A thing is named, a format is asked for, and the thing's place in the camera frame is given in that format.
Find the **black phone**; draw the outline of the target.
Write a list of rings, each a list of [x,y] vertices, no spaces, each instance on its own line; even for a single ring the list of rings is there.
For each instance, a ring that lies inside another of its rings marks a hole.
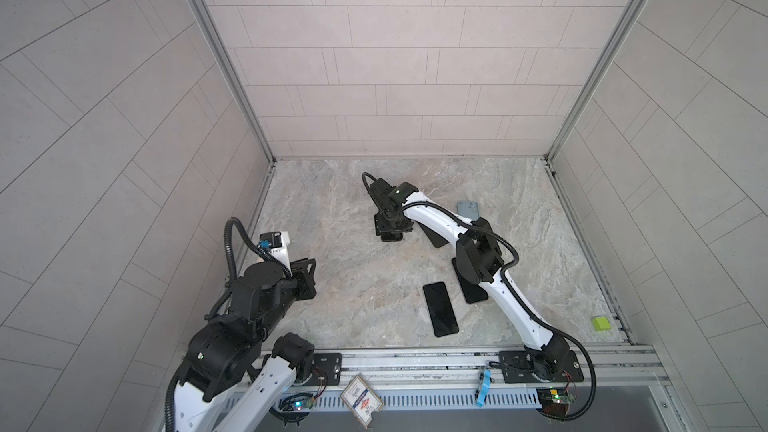
[[[459,332],[458,322],[444,282],[426,284],[422,287],[426,300],[433,333],[445,337]]]
[[[460,285],[465,302],[467,304],[476,304],[479,302],[487,301],[489,299],[487,292],[484,289],[482,289],[479,285],[473,284],[467,281],[460,274],[458,265],[457,265],[457,259],[453,258],[451,260],[451,263],[452,263],[455,275],[457,277],[458,283]]]

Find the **right circuit board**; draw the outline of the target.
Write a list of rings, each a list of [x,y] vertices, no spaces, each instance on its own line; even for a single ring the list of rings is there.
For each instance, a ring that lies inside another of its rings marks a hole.
[[[569,414],[571,405],[575,402],[575,396],[566,389],[540,388],[536,390],[541,408],[541,415],[551,415],[557,420],[562,420]]]

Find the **aluminium corner rail left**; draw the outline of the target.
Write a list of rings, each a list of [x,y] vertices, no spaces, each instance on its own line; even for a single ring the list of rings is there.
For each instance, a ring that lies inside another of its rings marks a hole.
[[[271,167],[274,167],[276,158],[268,144],[264,131],[258,123],[252,104],[245,93],[245,89],[237,75],[233,61],[227,52],[205,0],[187,0],[187,2],[197,20],[203,38],[211,49],[213,57],[220,67],[222,76],[230,92],[233,94],[234,100],[244,114],[246,122],[255,135],[268,163]]]

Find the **blue clip tag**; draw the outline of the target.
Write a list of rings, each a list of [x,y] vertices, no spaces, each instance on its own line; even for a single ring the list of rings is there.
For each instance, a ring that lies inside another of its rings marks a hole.
[[[475,406],[482,408],[485,406],[486,398],[492,384],[492,372],[489,368],[484,368],[480,374],[480,384],[475,391]]]

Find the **black phone case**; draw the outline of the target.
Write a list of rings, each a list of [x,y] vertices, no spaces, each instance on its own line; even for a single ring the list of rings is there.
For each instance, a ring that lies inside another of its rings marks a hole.
[[[448,244],[448,241],[443,236],[427,227],[423,223],[419,222],[419,226],[435,248],[441,248]]]

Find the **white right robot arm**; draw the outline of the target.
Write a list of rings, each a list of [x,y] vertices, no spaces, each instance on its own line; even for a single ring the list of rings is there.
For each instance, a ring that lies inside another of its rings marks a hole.
[[[508,241],[486,220],[456,215],[408,182],[393,186],[368,172],[362,181],[377,208],[375,231],[382,241],[400,241],[418,224],[434,247],[452,246],[458,274],[484,290],[517,330],[533,375],[541,381],[560,376],[570,352],[566,334],[541,318],[509,277],[519,254]]]

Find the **white label card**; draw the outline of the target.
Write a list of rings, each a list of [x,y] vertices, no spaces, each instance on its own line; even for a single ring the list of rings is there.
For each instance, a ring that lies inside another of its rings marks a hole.
[[[364,428],[370,426],[373,414],[384,408],[384,401],[360,375],[347,384],[341,393],[341,400]]]

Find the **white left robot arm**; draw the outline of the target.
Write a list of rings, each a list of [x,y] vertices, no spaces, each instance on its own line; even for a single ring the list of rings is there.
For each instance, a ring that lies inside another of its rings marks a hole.
[[[165,431],[212,429],[214,413],[247,374],[253,375],[251,388],[221,427],[252,430],[285,389],[314,373],[314,345],[295,333],[275,341],[260,369],[254,362],[290,306],[316,296],[315,268],[311,258],[292,262],[288,271],[266,261],[235,276],[224,295],[228,312],[206,320],[172,376],[164,398]]]

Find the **aluminium corner rail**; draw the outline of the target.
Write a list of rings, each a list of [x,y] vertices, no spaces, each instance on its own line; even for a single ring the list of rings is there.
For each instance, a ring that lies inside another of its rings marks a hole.
[[[566,140],[575,129],[578,120],[586,110],[590,100],[603,80],[605,74],[613,63],[622,45],[629,36],[634,24],[640,17],[649,0],[629,0],[624,8],[613,32],[598,57],[595,66],[590,72],[581,92],[575,100],[569,114],[566,116],[561,129],[549,151],[544,155],[544,160],[553,167],[554,161],[563,149]]]
[[[244,114],[246,122],[255,135],[268,163],[271,167],[274,167],[276,158],[268,144],[264,131],[258,123],[252,104],[245,93],[245,89],[237,75],[233,61],[227,52],[205,0],[187,0],[187,2],[197,20],[203,38],[211,49],[213,57],[220,67],[222,76],[230,92],[233,94],[234,100]]]

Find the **left circuit board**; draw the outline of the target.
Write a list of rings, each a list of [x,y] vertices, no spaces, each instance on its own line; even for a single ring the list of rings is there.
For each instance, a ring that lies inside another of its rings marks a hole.
[[[315,405],[316,396],[311,393],[298,393],[283,398],[279,402],[281,413],[308,413]]]

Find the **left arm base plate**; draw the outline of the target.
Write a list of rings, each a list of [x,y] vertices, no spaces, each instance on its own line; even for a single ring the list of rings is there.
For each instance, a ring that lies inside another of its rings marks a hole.
[[[315,353],[312,361],[298,365],[293,385],[297,387],[338,386],[341,380],[343,355]]]

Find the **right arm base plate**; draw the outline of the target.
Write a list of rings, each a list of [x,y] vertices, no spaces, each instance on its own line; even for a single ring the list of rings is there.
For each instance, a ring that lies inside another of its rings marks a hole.
[[[506,350],[498,355],[504,382],[517,383],[576,383],[584,381],[586,367],[569,350],[562,359],[552,360],[541,351]]]

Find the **aluminium corner rail right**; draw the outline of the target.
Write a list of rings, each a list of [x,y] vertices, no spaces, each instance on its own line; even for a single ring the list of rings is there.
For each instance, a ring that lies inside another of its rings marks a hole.
[[[590,72],[581,92],[575,100],[569,114],[566,116],[561,129],[549,151],[544,155],[544,160],[553,167],[554,161],[563,149],[566,140],[575,129],[578,120],[586,110],[590,100],[603,80],[605,74],[613,63],[622,45],[629,36],[634,24],[640,17],[649,0],[629,0],[624,8],[613,32],[598,57],[595,66]]]

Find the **light blue phone case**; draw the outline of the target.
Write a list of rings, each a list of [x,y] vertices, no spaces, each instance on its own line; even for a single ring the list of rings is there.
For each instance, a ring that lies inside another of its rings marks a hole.
[[[480,218],[479,205],[475,201],[458,201],[457,212],[460,216],[468,219],[469,221],[476,221]]]

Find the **aluminium front rail frame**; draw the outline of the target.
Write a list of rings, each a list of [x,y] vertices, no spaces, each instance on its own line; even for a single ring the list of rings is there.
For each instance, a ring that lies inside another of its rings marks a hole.
[[[582,366],[586,367],[584,381],[580,383],[568,379],[565,383],[506,384],[498,362],[499,353],[506,350],[522,349],[481,347],[314,351],[314,354],[343,355],[339,385],[291,385],[277,398],[259,423],[268,417],[294,423],[300,415],[319,412],[349,412],[354,416],[341,400],[341,393],[356,375],[360,375],[384,401],[384,408],[379,412],[539,410],[541,405],[536,390],[556,388],[566,389],[575,396],[575,402],[564,418],[572,415],[584,417],[597,412],[600,395],[607,394],[613,387],[630,387],[649,394],[650,408],[659,413],[668,430],[693,429],[690,416],[674,389],[669,374],[663,368],[656,350],[650,346],[603,345],[591,346],[585,352],[573,351]],[[484,368],[491,370],[492,384],[485,406],[478,408],[475,406],[475,391],[480,384],[480,374]],[[252,377],[252,374],[245,375],[240,383],[230,389],[224,405],[214,413],[213,428],[204,427],[201,431],[241,431],[223,429],[221,424],[227,421],[232,410],[248,393]],[[279,402],[298,393],[314,394],[314,407],[308,413],[281,413],[278,410]]]

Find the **circuit board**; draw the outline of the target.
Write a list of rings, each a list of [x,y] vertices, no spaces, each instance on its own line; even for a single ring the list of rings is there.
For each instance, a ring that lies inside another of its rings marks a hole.
[[[308,413],[315,405],[316,396],[311,393],[298,393],[283,398],[279,402],[281,413]]]
[[[571,405],[575,402],[575,396],[566,389],[540,388],[536,390],[541,408],[541,415],[551,415],[557,420],[562,420],[569,414]]]

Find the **green cube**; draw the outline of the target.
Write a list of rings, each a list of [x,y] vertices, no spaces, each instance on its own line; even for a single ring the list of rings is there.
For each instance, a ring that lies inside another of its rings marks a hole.
[[[607,332],[612,329],[611,320],[606,316],[592,317],[590,323],[596,332]]]

